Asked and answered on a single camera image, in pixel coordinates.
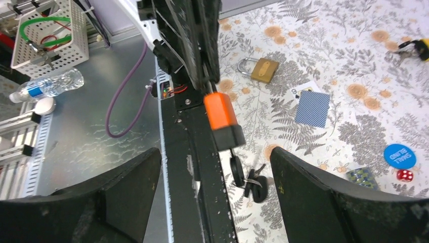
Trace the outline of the black headed key bunch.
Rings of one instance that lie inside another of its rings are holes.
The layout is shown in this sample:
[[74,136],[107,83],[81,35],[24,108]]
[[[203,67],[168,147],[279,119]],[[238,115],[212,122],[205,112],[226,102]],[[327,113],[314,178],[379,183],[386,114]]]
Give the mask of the black headed key bunch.
[[261,176],[261,171],[266,167],[263,164],[259,169],[251,169],[245,179],[244,197],[249,198],[252,194],[253,201],[257,204],[262,203],[268,196],[268,179]]

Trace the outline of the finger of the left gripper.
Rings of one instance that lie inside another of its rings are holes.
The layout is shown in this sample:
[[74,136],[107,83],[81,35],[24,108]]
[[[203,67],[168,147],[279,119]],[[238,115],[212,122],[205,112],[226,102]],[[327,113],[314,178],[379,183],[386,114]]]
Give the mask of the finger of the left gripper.
[[221,1],[197,1],[200,16],[201,53],[208,79],[217,84],[220,79],[218,56],[219,10]]
[[163,41],[180,62],[195,89],[206,89],[193,1],[153,1]]

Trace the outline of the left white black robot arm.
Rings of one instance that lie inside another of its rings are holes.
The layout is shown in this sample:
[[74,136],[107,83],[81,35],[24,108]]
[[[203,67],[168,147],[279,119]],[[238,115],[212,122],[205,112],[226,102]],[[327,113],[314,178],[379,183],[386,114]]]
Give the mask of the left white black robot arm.
[[221,1],[115,1],[174,82],[212,93],[220,81]]

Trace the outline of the yellow padlock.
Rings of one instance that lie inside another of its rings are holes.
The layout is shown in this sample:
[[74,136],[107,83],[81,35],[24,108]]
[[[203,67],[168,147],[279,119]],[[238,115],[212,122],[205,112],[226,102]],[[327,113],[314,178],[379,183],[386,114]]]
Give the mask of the yellow padlock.
[[397,66],[407,58],[419,58],[423,62],[428,62],[428,38],[401,43],[395,53],[400,56]]

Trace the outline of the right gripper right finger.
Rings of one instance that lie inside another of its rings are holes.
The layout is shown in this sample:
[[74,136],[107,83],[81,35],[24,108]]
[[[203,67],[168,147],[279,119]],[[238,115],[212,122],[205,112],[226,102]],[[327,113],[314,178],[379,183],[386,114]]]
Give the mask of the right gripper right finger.
[[354,184],[281,147],[270,163],[289,242],[428,242],[428,199]]

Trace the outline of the brass padlock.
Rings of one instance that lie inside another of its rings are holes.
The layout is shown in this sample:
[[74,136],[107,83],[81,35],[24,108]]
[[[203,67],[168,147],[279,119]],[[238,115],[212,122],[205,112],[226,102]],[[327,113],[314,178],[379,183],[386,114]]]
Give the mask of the brass padlock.
[[[255,66],[251,72],[247,72],[241,68],[242,64],[246,62],[255,63]],[[266,58],[244,58],[237,63],[237,71],[241,74],[249,76],[251,80],[269,84],[278,70],[279,65],[279,62]]]

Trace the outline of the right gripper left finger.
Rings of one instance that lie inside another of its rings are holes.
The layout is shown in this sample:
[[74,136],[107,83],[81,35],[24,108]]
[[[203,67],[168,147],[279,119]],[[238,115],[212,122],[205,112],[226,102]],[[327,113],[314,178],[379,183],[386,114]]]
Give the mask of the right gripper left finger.
[[150,148],[47,196],[1,201],[1,242],[142,242],[161,169]]

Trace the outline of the orange padlock with key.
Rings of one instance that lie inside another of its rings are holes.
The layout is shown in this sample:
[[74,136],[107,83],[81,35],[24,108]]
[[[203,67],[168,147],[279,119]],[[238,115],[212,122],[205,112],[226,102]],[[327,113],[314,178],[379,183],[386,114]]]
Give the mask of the orange padlock with key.
[[227,94],[210,92],[204,95],[203,103],[217,151],[230,152],[230,168],[235,186],[242,187],[245,184],[244,172],[241,160],[234,149],[246,142],[232,101]]

